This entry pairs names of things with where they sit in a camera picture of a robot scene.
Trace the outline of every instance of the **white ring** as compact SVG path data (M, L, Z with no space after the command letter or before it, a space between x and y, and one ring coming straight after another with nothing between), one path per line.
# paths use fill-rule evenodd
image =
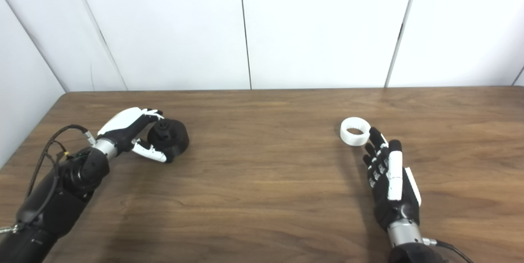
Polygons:
M348 132L348 129L357 129L361 131L362 134L351 134ZM340 125L340 138L342 138L342 141L347 145L358 147L364 145L369 139L369 129L371 129L371 125L364 119L356 117L347 118L343 120Z

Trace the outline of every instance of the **white panel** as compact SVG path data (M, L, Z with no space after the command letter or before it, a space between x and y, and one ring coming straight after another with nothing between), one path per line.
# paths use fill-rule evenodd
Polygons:
M125 90L82 0L8 0L69 91Z
M0 168L63 93L5 0L0 0Z
M244 0L253 88L382 87L408 0Z
M524 75L520 74L517 81L515 82L515 86L524 86Z
M249 89L241 0L88 3L129 89Z
M524 0L413 0L389 86L511 84L523 20Z

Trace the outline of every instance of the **wood grain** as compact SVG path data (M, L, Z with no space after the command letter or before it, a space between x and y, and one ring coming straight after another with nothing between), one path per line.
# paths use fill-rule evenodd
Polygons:
M523 87L68 93L0 171L0 224L54 131L95 132L133 106L182 121L189 149L173 164L115 159L47 263L385 263L364 150L339 139L350 116L402 141L424 236L476 263L524 261ZM75 132L61 140L86 145Z

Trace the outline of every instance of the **robotic arm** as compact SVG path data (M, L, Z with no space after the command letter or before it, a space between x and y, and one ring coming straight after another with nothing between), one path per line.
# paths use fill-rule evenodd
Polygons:
M153 122L156 124L148 135L152 143L137 138ZM109 174L109 162L122 152L134 151L170 163L189 145L182 123L165 119L159 110L135 107L110 119L96 140L78 125L61 129L47 143L43 156L54 138L71 127L80 129L93 145L74 154L58 154L51 172L34 191L29 190L16 224L3 231L7 234L0 242L0 263L42 262L56 241L71 231L103 177ZM67 160L59 163L66 155Z
M375 219L389 235L392 250L388 263L445 263L430 246L449 248L473 263L453 245L422 237L419 225L421 197L410 168L402 165L402 145L389 143L375 128L369 130L363 158L375 200Z

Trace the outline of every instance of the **black cable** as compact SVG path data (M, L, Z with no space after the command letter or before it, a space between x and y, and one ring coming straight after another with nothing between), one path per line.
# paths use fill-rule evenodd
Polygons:
M466 254L464 254L463 252L461 252L459 249L457 249L455 246L453 246L452 244L448 244L446 243L445 241L441 241L441 240L438 240L436 239L436 246L437 247L443 247L443 248L447 248L447 249L450 249L452 250L453 252L456 252L459 256L462 257L462 259L464 259L466 262L468 263L473 263L473 261L468 258L466 256Z
M67 149L64 147L64 145L62 143L58 142L57 140L53 140L53 142L51 144L53 144L53 143L58 144L60 146L60 148L62 148L63 152L67 151Z
M45 154L45 156L49 160L51 160L51 162L53 162L53 173L54 173L53 184L51 185L51 190L49 191L49 193L45 197L45 200L43 201L42 205L38 208L38 210L32 215L32 217L27 222L25 222L24 224L22 224L20 226L20 229L23 229L25 225L28 225L28 224L31 224L32 222L34 222L34 220L40 214L42 214L42 212L45 209L45 207L47 207L47 205L51 201L51 198L53 197L54 191L56 190L56 187L58 186L58 180L60 179L58 165L59 165L60 160L62 159L62 157L64 157L64 155L65 155L65 153L64 153L64 151L62 151L58 155L56 155L56 160L53 160L51 155L49 155L48 153Z
M67 125L67 126L63 127L62 129L58 130L53 136L51 136L49 141L43 147L42 153L41 153L41 155L40 155L40 157L38 159L38 162L36 163L36 167L34 168L33 176L31 177L31 181L29 182L29 187L27 189L26 199L29 197L29 195L32 192L34 183L36 181L36 177L38 176L38 171L40 171L43 159L44 159L45 155L47 154L47 151L49 150L49 147L51 146L51 144L58 143L58 145L60 145L62 150L64 150L64 151L66 150L65 147L62 145L62 143L56 141L55 138L58 137L58 135L62 134L64 131L69 130L69 129L80 130L83 134L88 132L88 129L86 129L85 127L83 127L81 125Z

